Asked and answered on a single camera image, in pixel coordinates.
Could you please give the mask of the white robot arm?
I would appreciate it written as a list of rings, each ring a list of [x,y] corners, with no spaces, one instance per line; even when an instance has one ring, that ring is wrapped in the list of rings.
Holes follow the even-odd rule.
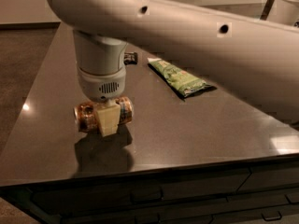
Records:
[[[299,123],[299,32],[169,0],[48,0],[74,30],[84,94],[106,99],[124,90],[121,58],[132,44],[206,79],[292,127]]]

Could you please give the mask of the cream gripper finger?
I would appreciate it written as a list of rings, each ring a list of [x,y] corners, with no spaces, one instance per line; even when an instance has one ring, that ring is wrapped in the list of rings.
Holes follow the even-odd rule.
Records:
[[[121,107],[115,99],[108,99],[95,106],[94,114],[103,137],[115,134],[120,122]]]

